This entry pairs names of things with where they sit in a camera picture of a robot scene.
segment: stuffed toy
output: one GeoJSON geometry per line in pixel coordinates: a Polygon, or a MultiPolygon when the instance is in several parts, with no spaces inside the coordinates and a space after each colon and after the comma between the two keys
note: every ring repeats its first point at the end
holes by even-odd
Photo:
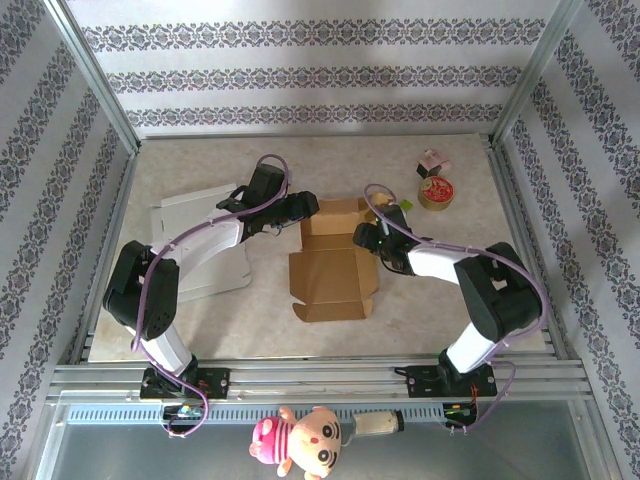
{"type": "Polygon", "coordinates": [[[305,471],[305,480],[326,478],[333,470],[342,432],[335,413],[326,407],[300,420],[288,407],[280,407],[280,417],[263,418],[253,429],[251,456],[267,465],[278,465],[278,476],[289,473],[293,462],[305,471]]]}

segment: marble surface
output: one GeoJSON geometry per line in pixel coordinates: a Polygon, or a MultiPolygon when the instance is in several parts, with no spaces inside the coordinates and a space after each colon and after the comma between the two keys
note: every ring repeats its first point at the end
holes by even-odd
{"type": "MultiPolygon", "coordinates": [[[[119,239],[151,240],[150,209],[162,198],[227,183],[248,182],[264,153],[283,156],[293,173],[294,190],[319,198],[362,195],[378,182],[398,200],[414,204],[412,229],[438,240],[489,246],[513,243],[477,135],[405,137],[296,137],[154,140],[143,145],[119,239]],[[440,149],[453,161],[447,174],[456,189],[442,212],[423,209],[416,194],[418,159],[440,149]]],[[[257,235],[247,241],[252,282],[235,291],[180,304],[175,325],[199,358],[353,356],[439,353],[469,322],[456,285],[431,278],[403,277],[381,265],[379,291],[365,320],[307,324],[294,315],[289,294],[288,254],[299,251],[297,226],[279,237],[257,235]]],[[[98,320],[89,360],[141,358],[129,351],[131,337],[106,311],[98,320]]],[[[511,347],[544,351],[541,334],[511,347]]]]}

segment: wallpaper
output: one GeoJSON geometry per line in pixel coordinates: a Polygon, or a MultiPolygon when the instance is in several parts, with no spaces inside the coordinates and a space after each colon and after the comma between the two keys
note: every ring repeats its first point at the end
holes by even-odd
{"type": "Polygon", "coordinates": [[[141,137],[489,133],[557,0],[68,0],[141,137]]]}
{"type": "Polygon", "coordinates": [[[0,479],[21,478],[129,155],[38,0],[0,0],[0,479]]]}
{"type": "Polygon", "coordinates": [[[585,2],[504,146],[624,478],[640,478],[639,40],[638,4],[585,2]]]}

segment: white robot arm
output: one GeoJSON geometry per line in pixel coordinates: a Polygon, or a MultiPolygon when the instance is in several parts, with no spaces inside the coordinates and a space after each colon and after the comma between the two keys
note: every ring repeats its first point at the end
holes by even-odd
{"type": "MultiPolygon", "coordinates": [[[[382,207],[381,213],[411,232],[398,205],[382,207]]],[[[515,270],[491,258],[418,243],[380,218],[376,225],[360,224],[353,240],[379,256],[391,271],[435,277],[460,286],[471,322],[439,356],[438,377],[445,391],[454,390],[456,384],[477,372],[501,341],[541,315],[541,300],[532,285],[515,270]]],[[[497,243],[486,250],[524,268],[507,243],[497,243]]]]}
{"type": "MultiPolygon", "coordinates": [[[[148,356],[167,374],[190,385],[202,380],[198,376],[197,360],[172,324],[180,281],[214,255],[238,245],[264,227],[281,229],[319,210],[317,199],[310,192],[285,194],[263,208],[270,199],[277,198],[279,192],[285,192],[285,182],[286,172],[259,162],[249,185],[238,188],[220,202],[202,223],[182,234],[182,238],[171,240],[175,244],[170,242],[167,247],[132,241],[123,247],[104,294],[103,306],[134,336],[136,327],[140,329],[139,310],[144,309],[140,342],[148,356]],[[143,302],[143,284],[147,277],[149,285],[143,302]]],[[[175,382],[165,382],[163,388],[172,391],[174,387],[175,396],[187,393],[175,382]]]]}

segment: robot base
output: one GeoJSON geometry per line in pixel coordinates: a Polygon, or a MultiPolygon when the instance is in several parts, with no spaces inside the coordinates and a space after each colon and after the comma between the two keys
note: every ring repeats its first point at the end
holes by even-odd
{"type": "MultiPolygon", "coordinates": [[[[207,398],[226,399],[229,391],[228,368],[192,368],[183,374],[183,380],[203,391],[207,398]]],[[[140,400],[171,400],[200,398],[195,392],[176,385],[153,367],[142,376],[140,400]]]]}
{"type": "Polygon", "coordinates": [[[474,386],[478,397],[495,397],[498,394],[493,368],[487,364],[455,382],[445,382],[437,365],[413,365],[395,368],[394,372],[406,378],[409,398],[470,397],[474,386]]]}

